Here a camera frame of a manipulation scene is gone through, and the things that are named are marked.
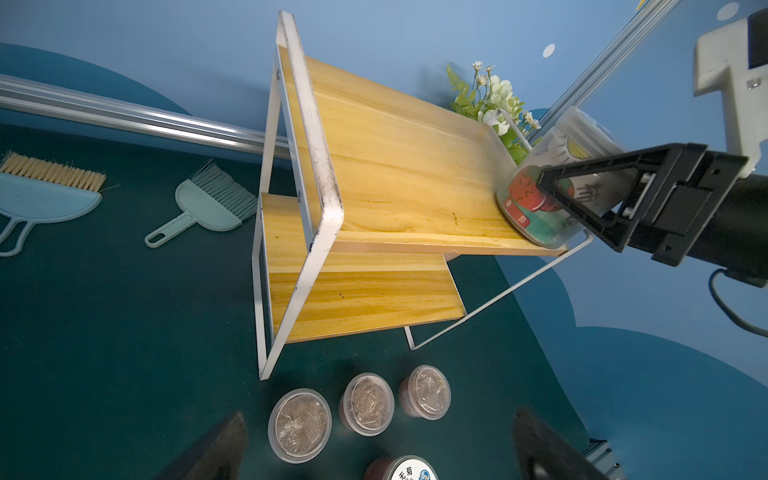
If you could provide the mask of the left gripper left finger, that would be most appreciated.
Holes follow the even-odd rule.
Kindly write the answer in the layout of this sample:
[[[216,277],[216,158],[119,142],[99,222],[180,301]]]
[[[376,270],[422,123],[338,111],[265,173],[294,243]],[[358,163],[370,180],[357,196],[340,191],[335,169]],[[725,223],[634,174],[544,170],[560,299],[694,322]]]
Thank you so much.
[[[244,416],[233,411],[167,465],[155,479],[237,479],[248,445]]]

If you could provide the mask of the strawberry label seed jar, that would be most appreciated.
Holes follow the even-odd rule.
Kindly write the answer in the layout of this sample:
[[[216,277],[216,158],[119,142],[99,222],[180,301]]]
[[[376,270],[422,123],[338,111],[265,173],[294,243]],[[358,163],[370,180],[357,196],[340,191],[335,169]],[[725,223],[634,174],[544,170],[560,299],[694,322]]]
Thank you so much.
[[[499,186],[497,202],[505,217],[524,237],[558,249],[582,225],[537,187],[544,167],[618,155],[623,149],[610,132],[576,107],[570,107],[533,147],[508,182]]]

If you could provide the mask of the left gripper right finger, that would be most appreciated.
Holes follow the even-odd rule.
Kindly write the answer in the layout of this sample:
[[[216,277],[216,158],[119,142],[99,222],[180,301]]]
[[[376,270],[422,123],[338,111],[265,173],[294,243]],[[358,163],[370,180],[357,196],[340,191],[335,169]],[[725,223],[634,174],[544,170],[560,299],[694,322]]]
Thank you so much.
[[[522,479],[606,479],[580,452],[527,408],[516,411],[512,435]]]

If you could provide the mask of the pink flower label seed jar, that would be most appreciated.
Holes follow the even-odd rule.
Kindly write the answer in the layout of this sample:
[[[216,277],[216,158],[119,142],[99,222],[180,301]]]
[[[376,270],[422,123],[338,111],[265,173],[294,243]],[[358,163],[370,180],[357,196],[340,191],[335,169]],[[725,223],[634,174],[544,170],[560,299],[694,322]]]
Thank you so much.
[[[366,469],[363,480],[437,480],[436,471],[425,459],[415,455],[384,457]]]

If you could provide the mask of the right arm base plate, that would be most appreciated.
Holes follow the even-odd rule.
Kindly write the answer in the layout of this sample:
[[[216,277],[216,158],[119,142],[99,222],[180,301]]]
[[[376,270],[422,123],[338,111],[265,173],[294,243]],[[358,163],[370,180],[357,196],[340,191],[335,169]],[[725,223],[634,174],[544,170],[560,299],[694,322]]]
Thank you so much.
[[[607,479],[627,479],[621,463],[607,441],[590,439],[589,447],[584,451],[583,455]]]

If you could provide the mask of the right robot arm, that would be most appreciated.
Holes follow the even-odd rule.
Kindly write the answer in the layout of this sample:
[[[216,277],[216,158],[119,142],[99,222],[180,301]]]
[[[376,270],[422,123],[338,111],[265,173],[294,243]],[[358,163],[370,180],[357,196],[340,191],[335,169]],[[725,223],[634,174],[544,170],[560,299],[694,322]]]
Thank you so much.
[[[669,266],[692,257],[760,284],[767,278],[767,178],[741,178],[746,164],[703,144],[671,143],[545,167],[537,186],[616,252],[635,248]],[[605,173],[632,176],[616,212],[596,214],[561,184]]]

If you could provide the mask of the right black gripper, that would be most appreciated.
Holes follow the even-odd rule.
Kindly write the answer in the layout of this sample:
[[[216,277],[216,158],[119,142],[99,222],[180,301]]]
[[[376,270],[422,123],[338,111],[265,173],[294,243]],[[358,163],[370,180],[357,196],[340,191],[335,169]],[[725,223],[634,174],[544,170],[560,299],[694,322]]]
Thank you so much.
[[[537,187],[617,252],[632,247],[678,266],[693,257],[737,267],[738,237],[717,211],[747,158],[703,144],[671,143],[544,167]]]

